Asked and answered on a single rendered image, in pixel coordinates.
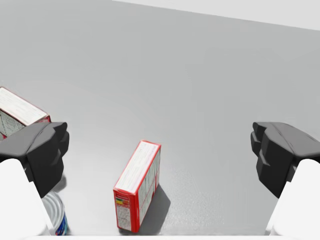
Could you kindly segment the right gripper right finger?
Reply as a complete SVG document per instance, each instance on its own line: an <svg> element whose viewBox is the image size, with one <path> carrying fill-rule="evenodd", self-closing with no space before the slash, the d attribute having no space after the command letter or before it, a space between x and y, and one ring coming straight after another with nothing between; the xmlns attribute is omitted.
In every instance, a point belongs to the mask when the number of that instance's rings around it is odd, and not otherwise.
<svg viewBox="0 0 320 240"><path fill-rule="evenodd" d="M320 141L283 122L254 122L259 181L278 199L267 236L320 236Z"/></svg>

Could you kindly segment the blue and white can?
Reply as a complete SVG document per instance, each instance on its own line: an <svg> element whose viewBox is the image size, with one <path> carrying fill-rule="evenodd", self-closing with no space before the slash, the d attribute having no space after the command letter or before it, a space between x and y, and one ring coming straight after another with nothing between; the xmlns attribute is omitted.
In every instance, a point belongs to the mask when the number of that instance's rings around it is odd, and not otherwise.
<svg viewBox="0 0 320 240"><path fill-rule="evenodd" d="M42 198L42 202L53 225L55 235L65 236L68 233L68 221L60 196L51 191Z"/></svg>

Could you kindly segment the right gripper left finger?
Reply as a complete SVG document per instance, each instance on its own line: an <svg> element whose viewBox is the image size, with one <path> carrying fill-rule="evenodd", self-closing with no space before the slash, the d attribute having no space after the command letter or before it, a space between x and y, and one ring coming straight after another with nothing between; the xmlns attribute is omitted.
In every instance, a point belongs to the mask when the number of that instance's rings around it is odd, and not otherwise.
<svg viewBox="0 0 320 240"><path fill-rule="evenodd" d="M0 140L0 236L56 236L42 198L63 178L67 127L34 123Z"/></svg>

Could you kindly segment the large red and white carton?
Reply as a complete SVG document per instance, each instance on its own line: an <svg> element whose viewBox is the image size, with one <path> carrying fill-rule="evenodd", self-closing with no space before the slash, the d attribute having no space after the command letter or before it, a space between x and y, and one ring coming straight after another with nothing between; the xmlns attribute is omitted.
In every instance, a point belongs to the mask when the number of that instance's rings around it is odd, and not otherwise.
<svg viewBox="0 0 320 240"><path fill-rule="evenodd" d="M34 123L50 123L51 116L0 86L0 141Z"/></svg>

